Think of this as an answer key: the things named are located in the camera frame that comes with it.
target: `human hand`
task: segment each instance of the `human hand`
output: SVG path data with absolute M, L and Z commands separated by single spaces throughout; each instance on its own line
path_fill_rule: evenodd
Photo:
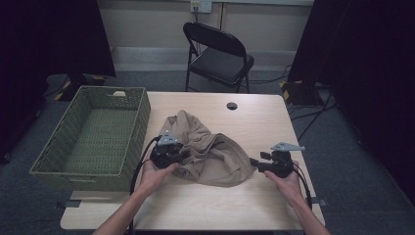
M 179 164 L 171 164 L 167 168 L 156 168 L 151 160 L 143 165 L 141 181 L 135 191 L 143 190 L 146 196 L 150 196 L 161 185 L 164 178 L 179 167 Z
M 299 170 L 299 162 L 294 162 L 294 168 Z M 295 172 L 291 172 L 286 178 L 280 178 L 275 175 L 273 172 L 266 170 L 264 172 L 267 178 L 275 182 L 277 188 L 286 198 L 288 204 L 292 207 L 296 200 L 303 200 L 301 189 L 300 189 L 300 179 Z

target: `green wicker basket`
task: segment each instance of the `green wicker basket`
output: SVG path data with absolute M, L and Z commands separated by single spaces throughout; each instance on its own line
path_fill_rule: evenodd
M 55 189 L 129 191 L 150 111 L 145 88 L 81 86 L 30 174 Z

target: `forearm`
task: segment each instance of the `forearm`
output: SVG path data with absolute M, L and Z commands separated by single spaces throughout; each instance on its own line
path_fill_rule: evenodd
M 318 220 L 313 211 L 308 207 L 302 196 L 296 197 L 292 201 L 292 205 L 300 220 L 304 233 L 306 235 L 326 235 L 330 232 Z
M 138 188 L 93 234 L 123 234 L 149 193 Z

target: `wall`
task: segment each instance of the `wall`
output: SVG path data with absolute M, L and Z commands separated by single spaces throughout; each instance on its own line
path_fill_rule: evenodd
M 98 3 L 111 47 L 188 47 L 182 26 L 195 19 L 189 1 Z M 297 51 L 310 10 L 304 0 L 297 5 L 213 2 L 212 13 L 199 14 L 199 22 L 222 24 L 248 51 Z

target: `brown fabric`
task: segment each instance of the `brown fabric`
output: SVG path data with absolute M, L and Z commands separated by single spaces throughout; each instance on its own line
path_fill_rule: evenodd
M 183 144 L 181 152 L 190 152 L 173 174 L 201 184 L 231 187 L 242 183 L 254 171 L 250 158 L 232 139 L 212 134 L 197 117 L 185 111 L 168 117 L 161 134 L 168 130 Z

